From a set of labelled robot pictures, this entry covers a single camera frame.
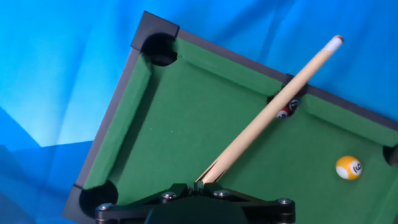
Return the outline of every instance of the screw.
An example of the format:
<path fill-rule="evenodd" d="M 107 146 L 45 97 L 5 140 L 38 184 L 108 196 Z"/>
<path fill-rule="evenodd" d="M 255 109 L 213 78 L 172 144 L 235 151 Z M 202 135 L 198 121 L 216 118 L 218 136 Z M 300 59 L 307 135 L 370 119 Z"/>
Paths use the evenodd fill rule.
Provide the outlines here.
<path fill-rule="evenodd" d="M 100 206 L 98 207 L 98 209 L 100 209 L 100 210 L 108 210 L 108 209 L 110 209 L 112 206 L 113 206 L 112 203 L 105 203 L 105 204 L 100 205 Z"/>
<path fill-rule="evenodd" d="M 171 199 L 175 199 L 177 196 L 174 192 L 164 192 L 162 194 L 162 198 L 166 199 L 166 200 L 171 200 Z"/>
<path fill-rule="evenodd" d="M 219 198 L 229 196 L 229 192 L 227 190 L 216 190 L 213 192 L 213 195 Z"/>
<path fill-rule="evenodd" d="M 278 200 L 279 203 L 281 203 L 282 205 L 288 205 L 290 203 L 292 203 L 291 199 L 287 199 L 287 198 L 281 198 Z"/>

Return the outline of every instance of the blue backdrop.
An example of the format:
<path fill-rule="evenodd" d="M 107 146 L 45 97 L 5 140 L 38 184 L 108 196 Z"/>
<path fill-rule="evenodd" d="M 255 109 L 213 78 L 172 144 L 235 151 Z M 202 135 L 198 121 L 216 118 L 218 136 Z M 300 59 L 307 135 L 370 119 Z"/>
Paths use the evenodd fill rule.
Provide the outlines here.
<path fill-rule="evenodd" d="M 393 0 L 0 0 L 0 223 L 60 218 L 143 10 L 284 73 L 334 35 L 310 81 L 398 121 Z"/>

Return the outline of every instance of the black corner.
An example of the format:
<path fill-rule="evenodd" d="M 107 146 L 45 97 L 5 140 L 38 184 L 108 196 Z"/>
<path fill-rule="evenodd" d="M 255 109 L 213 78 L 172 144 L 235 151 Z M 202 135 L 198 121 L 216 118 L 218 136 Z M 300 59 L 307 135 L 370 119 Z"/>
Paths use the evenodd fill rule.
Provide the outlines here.
<path fill-rule="evenodd" d="M 383 147 L 383 156 L 390 166 L 398 165 L 398 146 Z"/>
<path fill-rule="evenodd" d="M 290 81 L 292 81 L 293 78 L 294 78 L 293 75 L 286 74 L 286 79 L 285 79 L 282 87 L 284 88 Z M 297 97 L 297 98 L 303 97 L 307 93 L 308 86 L 309 86 L 308 83 L 306 83 L 305 86 L 297 93 L 297 95 L 295 97 Z"/>
<path fill-rule="evenodd" d="M 131 47 L 141 51 L 144 42 L 148 39 L 148 37 L 154 34 L 167 34 L 173 38 L 176 38 L 179 28 L 179 26 L 166 21 L 165 19 L 144 11 L 134 39 L 131 42 Z"/>
<path fill-rule="evenodd" d="M 95 219 L 83 213 L 80 207 L 80 194 L 83 191 L 79 186 L 73 185 L 67 203 L 63 208 L 62 217 L 73 222 L 84 224 L 95 224 Z"/>

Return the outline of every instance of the number 9 ball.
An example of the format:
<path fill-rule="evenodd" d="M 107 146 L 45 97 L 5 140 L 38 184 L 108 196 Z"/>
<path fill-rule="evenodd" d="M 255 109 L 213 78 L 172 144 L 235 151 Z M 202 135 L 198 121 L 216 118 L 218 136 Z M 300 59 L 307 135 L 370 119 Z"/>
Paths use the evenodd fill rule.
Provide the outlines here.
<path fill-rule="evenodd" d="M 354 157 L 344 156 L 337 161 L 336 172 L 343 179 L 354 180 L 361 175 L 362 165 Z"/>

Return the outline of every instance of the wooden cue stick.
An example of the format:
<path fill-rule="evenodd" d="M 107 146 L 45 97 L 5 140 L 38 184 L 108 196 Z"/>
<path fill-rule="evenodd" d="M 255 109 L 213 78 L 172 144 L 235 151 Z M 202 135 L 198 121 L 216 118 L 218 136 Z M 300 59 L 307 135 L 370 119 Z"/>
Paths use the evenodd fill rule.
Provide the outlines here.
<path fill-rule="evenodd" d="M 340 48 L 344 39 L 334 36 L 314 58 L 272 99 L 254 118 L 239 136 L 221 153 L 220 156 L 197 179 L 203 183 L 216 182 L 261 134 L 267 125 L 277 116 L 289 101 L 305 86 L 322 65 Z"/>

